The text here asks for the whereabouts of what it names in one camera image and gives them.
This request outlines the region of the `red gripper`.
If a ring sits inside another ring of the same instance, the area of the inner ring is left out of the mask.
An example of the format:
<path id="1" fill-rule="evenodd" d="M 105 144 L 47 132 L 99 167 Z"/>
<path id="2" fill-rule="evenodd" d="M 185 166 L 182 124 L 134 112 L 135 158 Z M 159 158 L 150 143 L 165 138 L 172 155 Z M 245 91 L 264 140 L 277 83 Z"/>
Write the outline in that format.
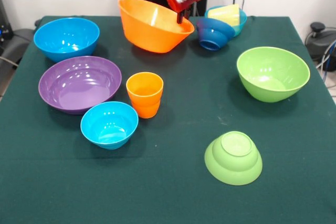
<path id="1" fill-rule="evenodd" d="M 184 18 L 189 18 L 191 14 L 191 7 L 194 3 L 200 0 L 167 0 L 170 8 L 177 12 L 177 20 L 178 24 L 181 24 Z"/>

